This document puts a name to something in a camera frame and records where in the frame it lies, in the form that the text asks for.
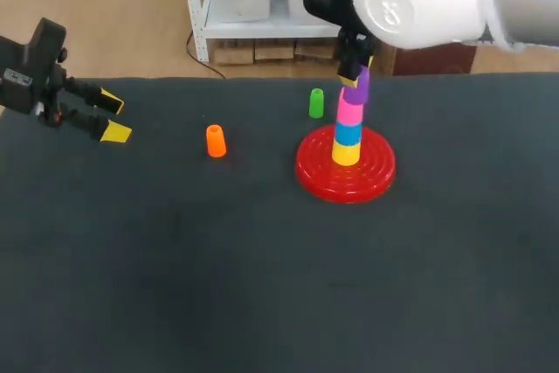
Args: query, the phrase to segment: dark fabric surface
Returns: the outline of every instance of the dark fabric surface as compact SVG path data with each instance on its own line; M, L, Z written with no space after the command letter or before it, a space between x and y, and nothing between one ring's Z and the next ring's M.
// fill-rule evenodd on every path
M0 119L3 373L559 371L559 75L376 80L360 206L294 176L336 81L104 85L125 146Z

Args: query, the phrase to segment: pink ring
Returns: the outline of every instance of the pink ring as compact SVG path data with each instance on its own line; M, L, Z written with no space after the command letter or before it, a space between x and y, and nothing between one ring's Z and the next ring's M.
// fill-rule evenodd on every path
M363 121L363 105L351 105L343 99L343 89L338 103L338 122L344 126L356 126Z

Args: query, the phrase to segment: orange cup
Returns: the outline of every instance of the orange cup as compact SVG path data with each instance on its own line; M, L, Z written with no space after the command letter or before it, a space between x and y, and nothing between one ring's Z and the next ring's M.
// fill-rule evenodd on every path
M220 126L213 125L206 129L206 142L208 143L208 155L211 157L223 157L227 153L224 130Z

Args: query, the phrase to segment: purple ring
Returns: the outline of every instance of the purple ring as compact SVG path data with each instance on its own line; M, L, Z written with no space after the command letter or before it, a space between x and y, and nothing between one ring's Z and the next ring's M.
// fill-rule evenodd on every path
M369 99L369 80L369 68L361 66L357 87L345 86L343 88L343 99L351 105L366 104Z

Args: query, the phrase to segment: red base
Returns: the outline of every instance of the red base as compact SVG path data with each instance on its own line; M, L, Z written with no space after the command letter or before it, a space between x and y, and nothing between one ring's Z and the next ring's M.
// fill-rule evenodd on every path
M303 140L295 169L300 183L326 201L358 204L381 196L396 177L396 158L390 145L363 128L361 159L344 167L332 160L334 126L319 128Z

